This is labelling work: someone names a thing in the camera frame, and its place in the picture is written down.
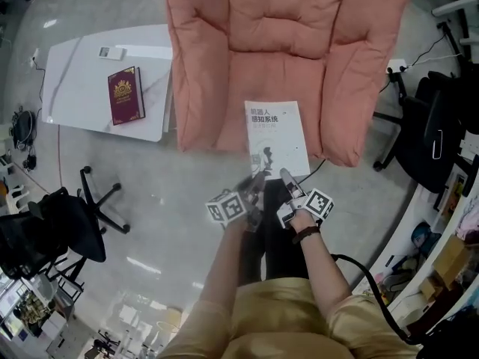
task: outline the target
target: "gray floor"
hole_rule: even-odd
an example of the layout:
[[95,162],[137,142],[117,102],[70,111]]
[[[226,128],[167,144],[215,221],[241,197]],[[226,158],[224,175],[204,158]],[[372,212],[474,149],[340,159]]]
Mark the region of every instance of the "gray floor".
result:
[[[430,10],[447,1],[411,0],[403,16],[396,58],[411,64],[442,36]],[[30,68],[28,62],[36,48],[40,50],[37,62],[43,67],[49,47],[65,40],[114,28],[165,23],[164,6],[165,0],[34,1],[13,42],[4,119],[9,120],[19,105],[34,111],[40,107],[42,73]],[[56,23],[44,28],[51,20]],[[446,41],[427,57],[444,55],[451,55]],[[457,65],[449,58],[411,68],[404,76],[410,94],[429,70],[449,74],[457,71]],[[381,94],[378,110],[400,114],[392,86]],[[387,241],[414,188],[396,162],[380,174],[371,167],[393,131],[392,126],[373,120],[364,158],[357,168],[327,163],[307,184],[335,199],[335,210],[323,231],[330,250],[363,263],[370,263]],[[127,236],[113,230],[105,234],[107,261],[86,264],[81,274],[86,290],[77,303],[77,315],[92,328],[121,332],[128,324],[125,305],[135,309],[140,320],[148,314],[144,305],[149,301],[154,301],[156,310],[162,305],[188,310],[199,295],[222,235],[221,229],[208,221],[204,202],[245,177],[248,158],[226,153],[180,153],[174,135],[153,144],[80,129],[58,129],[45,123],[38,126],[35,149],[38,166],[31,177],[46,191],[60,186],[59,159],[61,180],[70,193],[80,187],[79,170],[84,165],[94,169],[97,193],[105,193],[114,182],[123,185],[107,213],[130,223],[132,231]],[[14,152],[13,158],[20,164],[25,156]],[[34,200],[45,194],[27,177],[25,183]],[[352,266],[342,269],[351,283],[357,280],[359,273]],[[156,328],[154,321],[143,321],[141,326],[139,340]]]

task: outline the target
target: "pink armchair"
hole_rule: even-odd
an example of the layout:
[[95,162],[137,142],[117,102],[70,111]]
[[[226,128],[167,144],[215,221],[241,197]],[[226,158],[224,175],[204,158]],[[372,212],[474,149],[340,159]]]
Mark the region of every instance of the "pink armchair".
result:
[[167,0],[179,148],[246,151],[246,100],[297,101],[308,154],[357,165],[407,1]]

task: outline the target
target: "person's hand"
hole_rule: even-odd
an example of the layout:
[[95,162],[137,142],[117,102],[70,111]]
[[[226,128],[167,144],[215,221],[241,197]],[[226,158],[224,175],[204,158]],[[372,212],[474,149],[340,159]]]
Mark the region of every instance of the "person's hand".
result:
[[308,227],[317,226],[311,213],[304,209],[296,210],[296,215],[290,221],[290,223],[291,226],[294,227],[296,233],[301,233],[304,229],[307,229]]
[[246,230],[248,227],[248,216],[243,215],[239,217],[238,219],[235,219],[234,221],[230,222],[225,229],[225,232],[228,233],[242,233]]

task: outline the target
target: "desk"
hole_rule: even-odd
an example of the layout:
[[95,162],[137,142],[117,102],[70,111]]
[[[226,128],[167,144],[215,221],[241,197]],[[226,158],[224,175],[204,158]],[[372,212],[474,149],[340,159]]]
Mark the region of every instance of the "desk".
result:
[[[102,46],[127,49],[123,60],[98,57]],[[53,46],[46,62],[42,121],[159,141],[171,95],[171,41],[167,25],[145,25],[80,37]],[[108,76],[139,67],[146,117],[113,126]]]

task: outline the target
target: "white cube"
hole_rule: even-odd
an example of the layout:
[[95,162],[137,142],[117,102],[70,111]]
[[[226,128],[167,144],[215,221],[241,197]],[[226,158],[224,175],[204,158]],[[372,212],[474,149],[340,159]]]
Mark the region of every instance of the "white cube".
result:
[[246,214],[246,208],[240,195],[235,191],[223,191],[206,202],[211,220],[218,224],[228,224]]
[[334,205],[335,203],[331,197],[314,188],[302,204],[302,208],[316,215],[321,221],[324,221],[328,218]]

